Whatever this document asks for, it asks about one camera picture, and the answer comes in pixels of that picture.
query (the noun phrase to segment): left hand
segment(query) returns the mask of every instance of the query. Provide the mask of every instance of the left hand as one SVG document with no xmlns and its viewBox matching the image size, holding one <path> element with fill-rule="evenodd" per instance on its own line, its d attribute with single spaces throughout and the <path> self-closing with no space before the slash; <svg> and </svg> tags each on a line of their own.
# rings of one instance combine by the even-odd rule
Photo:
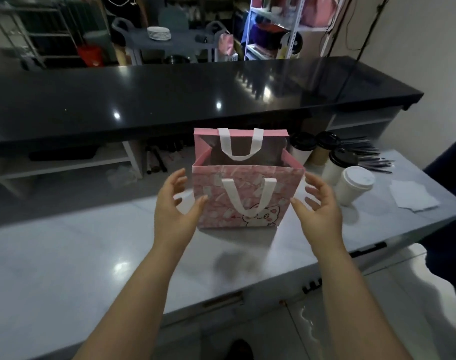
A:
<svg viewBox="0 0 456 360">
<path fill-rule="evenodd" d="M 181 198 L 174 199 L 173 196 L 185 190 L 187 180 L 184 168 L 170 175 L 158 193 L 154 211 L 153 248 L 168 251 L 169 254 L 179 257 L 191 241 L 208 200 L 208 196 L 200 197 L 185 215 L 178 211 L 176 206 L 181 203 Z"/>
</svg>

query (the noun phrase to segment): cup lid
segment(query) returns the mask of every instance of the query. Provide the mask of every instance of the cup lid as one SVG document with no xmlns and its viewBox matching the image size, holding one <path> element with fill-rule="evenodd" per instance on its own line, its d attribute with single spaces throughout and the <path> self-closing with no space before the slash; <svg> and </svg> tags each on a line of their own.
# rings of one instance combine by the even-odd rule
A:
<svg viewBox="0 0 456 360">
<path fill-rule="evenodd" d="M 369 170 L 361 166 L 348 167 L 343 171 L 343 177 L 353 187 L 362 191 L 369 191 L 375 184 L 375 176 Z"/>
<path fill-rule="evenodd" d="M 340 145 L 340 138 L 329 131 L 322 131 L 316 135 L 316 144 L 323 149 L 333 150 Z"/>
<path fill-rule="evenodd" d="M 343 148 L 337 148 L 330 151 L 328 157 L 333 162 L 333 164 L 342 168 L 358 165 L 358 156 L 355 153 Z"/>
<path fill-rule="evenodd" d="M 315 149 L 315 136 L 306 132 L 299 132 L 290 137 L 290 145 L 304 152 Z"/>
</svg>

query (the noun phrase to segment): white countertop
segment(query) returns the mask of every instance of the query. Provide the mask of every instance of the white countertop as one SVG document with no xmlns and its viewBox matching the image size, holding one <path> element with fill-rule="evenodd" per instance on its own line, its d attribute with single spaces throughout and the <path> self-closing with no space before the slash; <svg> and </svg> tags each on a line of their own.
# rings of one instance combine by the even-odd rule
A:
<svg viewBox="0 0 456 360">
<path fill-rule="evenodd" d="M 343 208 L 349 251 L 456 216 L 456 197 L 396 151 L 394 174 Z M 151 175 L 158 185 L 165 175 Z M 400 209 L 391 180 L 416 181 L 441 202 Z M 296 196 L 303 198 L 304 183 Z M 0 227 L 0 360 L 24 360 L 87 338 L 153 244 L 154 195 Z M 184 209 L 192 203 L 184 200 Z M 290 207 L 278 229 L 196 231 L 169 286 L 165 313 L 316 263 Z"/>
</svg>

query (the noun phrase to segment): white napkin stack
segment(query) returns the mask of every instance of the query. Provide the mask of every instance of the white napkin stack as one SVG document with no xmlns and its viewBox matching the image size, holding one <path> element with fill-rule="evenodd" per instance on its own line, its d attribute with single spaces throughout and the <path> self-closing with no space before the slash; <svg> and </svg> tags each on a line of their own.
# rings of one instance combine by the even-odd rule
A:
<svg viewBox="0 0 456 360">
<path fill-rule="evenodd" d="M 440 202 L 426 191 L 423 184 L 413 181 L 393 180 L 390 185 L 390 192 L 398 207 L 409 208 L 413 212 L 440 205 Z"/>
</svg>

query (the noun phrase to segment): cartoon cat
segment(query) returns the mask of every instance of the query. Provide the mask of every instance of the cartoon cat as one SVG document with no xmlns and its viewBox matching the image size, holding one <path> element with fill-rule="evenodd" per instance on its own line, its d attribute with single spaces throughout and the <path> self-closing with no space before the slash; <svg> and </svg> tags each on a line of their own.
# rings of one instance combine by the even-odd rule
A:
<svg viewBox="0 0 456 360">
<path fill-rule="evenodd" d="M 246 222 L 246 226 L 258 227 L 258 226 L 274 226 L 275 221 L 278 220 L 278 214 L 280 213 L 279 206 L 271 206 L 263 209 L 254 218 L 243 215 L 243 221 Z"/>
</svg>

